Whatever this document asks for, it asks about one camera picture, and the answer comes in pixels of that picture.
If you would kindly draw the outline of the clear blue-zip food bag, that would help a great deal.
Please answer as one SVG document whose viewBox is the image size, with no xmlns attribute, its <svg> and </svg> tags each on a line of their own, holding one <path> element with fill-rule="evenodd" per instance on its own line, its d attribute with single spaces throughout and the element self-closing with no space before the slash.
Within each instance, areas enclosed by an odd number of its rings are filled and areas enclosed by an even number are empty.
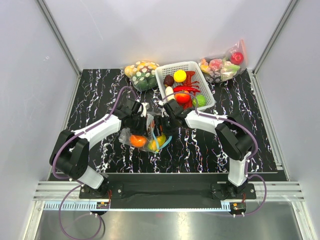
<svg viewBox="0 0 320 240">
<path fill-rule="evenodd" d="M 119 142 L 144 152 L 157 153 L 164 149 L 171 141 L 172 136 L 163 133 L 162 125 L 159 123 L 160 115 L 154 112 L 146 114 L 146 133 L 134 135 L 129 128 L 124 128 L 119 134 Z"/>
</svg>

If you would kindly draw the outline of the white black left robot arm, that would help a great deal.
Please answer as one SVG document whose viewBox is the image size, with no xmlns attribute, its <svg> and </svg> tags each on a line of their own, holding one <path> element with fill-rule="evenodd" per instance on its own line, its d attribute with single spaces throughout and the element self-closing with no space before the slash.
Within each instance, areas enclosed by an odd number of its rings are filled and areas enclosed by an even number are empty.
<svg viewBox="0 0 320 240">
<path fill-rule="evenodd" d="M 147 110 L 149 104 L 128 99 L 125 104 L 113 107 L 110 113 L 91 125 L 71 131 L 63 130 L 53 148 L 49 163 L 52 172 L 62 172 L 90 189 L 97 198 L 108 193 L 108 178 L 89 166 L 89 153 L 104 138 L 129 128 L 135 135 L 147 133 Z"/>
</svg>

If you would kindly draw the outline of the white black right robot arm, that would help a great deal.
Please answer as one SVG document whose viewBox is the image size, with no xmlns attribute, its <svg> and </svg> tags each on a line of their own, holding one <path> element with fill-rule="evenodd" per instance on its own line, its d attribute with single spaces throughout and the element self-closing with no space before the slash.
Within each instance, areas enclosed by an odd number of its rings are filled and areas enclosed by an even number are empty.
<svg viewBox="0 0 320 240">
<path fill-rule="evenodd" d="M 248 182 L 247 160 L 254 146 L 251 132 L 234 117 L 197 112 L 193 107 L 183 109 L 173 99 L 165 102 L 163 109 L 165 115 L 156 123 L 162 126 L 166 135 L 172 135 L 178 128 L 186 128 L 217 136 L 223 152 L 229 157 L 227 182 L 221 186 L 221 193 L 235 199 L 243 195 Z"/>
</svg>

